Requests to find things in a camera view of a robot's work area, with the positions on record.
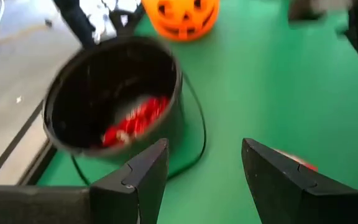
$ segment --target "orange jack-o'-lantern pail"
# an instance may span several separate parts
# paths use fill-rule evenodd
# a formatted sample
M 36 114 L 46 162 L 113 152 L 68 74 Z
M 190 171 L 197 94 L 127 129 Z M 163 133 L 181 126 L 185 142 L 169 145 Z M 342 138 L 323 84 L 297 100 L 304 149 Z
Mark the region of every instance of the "orange jack-o'-lantern pail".
M 154 29 L 176 41 L 202 37 L 219 14 L 219 0 L 142 0 L 142 4 Z

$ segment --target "green surface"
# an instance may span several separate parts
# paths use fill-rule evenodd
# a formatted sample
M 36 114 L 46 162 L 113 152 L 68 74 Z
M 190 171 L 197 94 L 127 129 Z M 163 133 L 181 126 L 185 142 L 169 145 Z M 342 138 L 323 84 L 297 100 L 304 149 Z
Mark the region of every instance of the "green surface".
M 358 55 L 335 32 L 346 17 L 291 29 L 287 5 L 224 0 L 210 35 L 170 43 L 199 94 L 209 141 L 201 162 L 167 184 L 159 223 L 260 223 L 242 169 L 244 137 L 358 189 Z M 138 31 L 155 35 L 147 19 Z M 99 177 L 100 162 L 80 162 Z M 40 184 L 79 184 L 66 154 Z

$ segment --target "red candy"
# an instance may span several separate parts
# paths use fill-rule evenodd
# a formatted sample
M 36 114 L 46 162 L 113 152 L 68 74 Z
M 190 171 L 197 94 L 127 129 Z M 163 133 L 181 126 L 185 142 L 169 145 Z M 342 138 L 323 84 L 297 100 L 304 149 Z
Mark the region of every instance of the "red candy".
M 125 143 L 125 139 L 119 132 L 123 132 L 130 138 L 143 134 L 165 110 L 168 105 L 168 98 L 150 98 L 147 102 L 133 109 L 126 119 L 117 126 L 111 126 L 107 129 L 102 139 L 103 147 L 113 146 L 115 144 Z

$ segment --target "concrete floor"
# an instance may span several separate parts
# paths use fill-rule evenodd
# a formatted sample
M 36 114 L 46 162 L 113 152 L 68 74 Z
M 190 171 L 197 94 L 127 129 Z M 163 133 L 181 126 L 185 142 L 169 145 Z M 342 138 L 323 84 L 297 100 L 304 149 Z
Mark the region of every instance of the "concrete floor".
M 57 70 L 80 47 L 51 0 L 8 0 L 0 39 L 42 25 L 45 18 L 55 18 L 52 29 L 0 42 L 0 155 L 40 103 Z

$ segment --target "black plastic piece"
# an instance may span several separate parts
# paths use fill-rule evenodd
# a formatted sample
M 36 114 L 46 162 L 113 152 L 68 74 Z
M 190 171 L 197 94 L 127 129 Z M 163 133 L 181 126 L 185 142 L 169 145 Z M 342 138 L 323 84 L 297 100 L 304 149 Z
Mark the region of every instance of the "black plastic piece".
M 0 186 L 0 223 L 155 224 L 167 147 L 167 140 L 159 140 L 89 188 Z
M 144 14 L 145 11 L 143 5 L 139 4 L 134 12 L 122 10 L 117 7 L 110 11 L 109 17 L 112 25 L 117 32 L 117 35 L 132 35 L 135 31 L 136 25 L 142 19 Z M 122 16 L 127 16 L 126 24 L 122 23 Z
M 358 191 L 253 140 L 242 163 L 263 224 L 358 223 Z

